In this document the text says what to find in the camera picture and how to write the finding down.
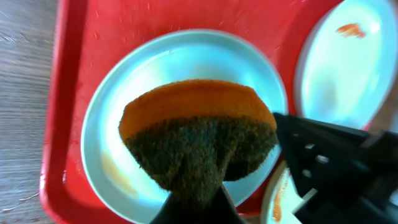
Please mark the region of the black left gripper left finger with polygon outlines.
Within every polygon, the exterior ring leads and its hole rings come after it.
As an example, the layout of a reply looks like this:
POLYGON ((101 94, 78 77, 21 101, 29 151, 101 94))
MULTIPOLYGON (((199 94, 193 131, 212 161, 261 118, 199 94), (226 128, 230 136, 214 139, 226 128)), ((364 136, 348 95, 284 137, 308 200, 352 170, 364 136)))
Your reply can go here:
POLYGON ((195 224, 197 214, 184 204, 174 193, 171 193, 159 213, 150 224, 195 224))

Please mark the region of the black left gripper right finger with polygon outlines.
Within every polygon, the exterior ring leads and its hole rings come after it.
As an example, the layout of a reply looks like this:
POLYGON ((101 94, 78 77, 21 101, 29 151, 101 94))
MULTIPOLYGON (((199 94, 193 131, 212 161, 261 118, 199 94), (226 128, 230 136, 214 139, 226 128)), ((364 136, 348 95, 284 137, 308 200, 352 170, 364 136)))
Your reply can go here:
POLYGON ((200 215, 202 224, 245 224, 239 216, 233 201, 224 185, 218 189, 211 207, 200 215))

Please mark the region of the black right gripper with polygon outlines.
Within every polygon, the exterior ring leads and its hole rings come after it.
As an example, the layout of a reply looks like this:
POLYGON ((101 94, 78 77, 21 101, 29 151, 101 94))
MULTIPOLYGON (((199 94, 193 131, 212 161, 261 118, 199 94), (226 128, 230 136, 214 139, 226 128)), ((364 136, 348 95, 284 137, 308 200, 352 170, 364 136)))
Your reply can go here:
POLYGON ((277 137, 300 197, 302 223, 397 224, 397 134, 369 134, 274 113, 277 137))

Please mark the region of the orange green scrub sponge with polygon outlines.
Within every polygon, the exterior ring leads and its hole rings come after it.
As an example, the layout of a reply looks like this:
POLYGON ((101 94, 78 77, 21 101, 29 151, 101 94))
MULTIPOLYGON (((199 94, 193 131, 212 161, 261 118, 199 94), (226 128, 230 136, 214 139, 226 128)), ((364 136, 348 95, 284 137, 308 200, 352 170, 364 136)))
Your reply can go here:
POLYGON ((119 135, 140 167, 177 202, 208 208, 224 181, 256 171, 277 144, 277 123, 250 87, 186 80, 124 109, 119 135))

